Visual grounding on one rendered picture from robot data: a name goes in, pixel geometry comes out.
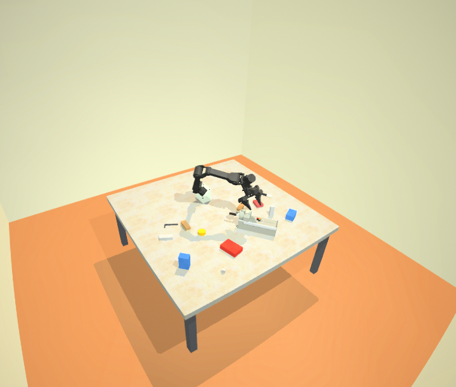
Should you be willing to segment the blue rectangular block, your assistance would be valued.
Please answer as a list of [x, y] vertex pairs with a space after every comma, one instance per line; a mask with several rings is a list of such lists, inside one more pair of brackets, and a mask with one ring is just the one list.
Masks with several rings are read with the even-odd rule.
[[285, 219], [293, 221], [293, 219], [294, 219], [295, 216], [296, 216], [296, 213], [297, 213], [297, 211], [295, 211], [295, 210], [293, 210], [293, 209], [289, 209], [289, 211], [288, 211], [287, 214], [286, 214]]
[[189, 270], [189, 267], [190, 267], [190, 254], [179, 253], [178, 261], [179, 261], [179, 268]]

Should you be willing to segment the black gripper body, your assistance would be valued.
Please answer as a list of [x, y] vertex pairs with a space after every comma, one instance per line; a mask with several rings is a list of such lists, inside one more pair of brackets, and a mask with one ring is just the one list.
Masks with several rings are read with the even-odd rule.
[[248, 196], [248, 194], [247, 194], [247, 188], [250, 188], [250, 185], [247, 185], [246, 187], [243, 187], [243, 190], [242, 190], [242, 191], [244, 191], [245, 196], [243, 196], [243, 197], [241, 197], [241, 198], [238, 199], [238, 202], [239, 202], [239, 203], [240, 203], [240, 202], [246, 201], [248, 198], [250, 198], [250, 197], [252, 197], [252, 196], [258, 196], [258, 195], [260, 195], [261, 193], [263, 193], [263, 190], [260, 189], [260, 190], [259, 190], [259, 193], [257, 193], [256, 195], [250, 194], [250, 196]]

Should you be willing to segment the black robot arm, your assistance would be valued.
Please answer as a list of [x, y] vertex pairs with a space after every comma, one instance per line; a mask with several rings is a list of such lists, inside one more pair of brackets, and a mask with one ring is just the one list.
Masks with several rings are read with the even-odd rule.
[[[205, 169], [205, 172], [202, 174], [203, 169]], [[202, 197], [206, 193], [207, 189], [202, 187], [202, 181], [200, 181], [201, 178], [205, 178], [206, 176], [214, 176], [217, 178], [221, 178], [224, 180], [227, 180], [229, 183], [232, 185], [241, 185], [242, 188], [246, 187], [247, 185], [250, 185], [251, 183], [255, 182], [256, 177], [254, 174], [249, 174], [245, 175], [245, 173], [226, 173], [224, 171], [220, 171], [217, 169], [213, 169], [209, 166], [205, 167], [204, 165], [198, 165], [195, 166], [194, 172], [193, 172], [193, 177], [195, 178], [192, 186], [192, 193], [195, 194], [200, 194]], [[241, 177], [240, 177], [241, 175]], [[247, 188], [247, 194], [254, 194], [256, 195], [259, 193], [259, 186], [256, 185], [255, 187]]]

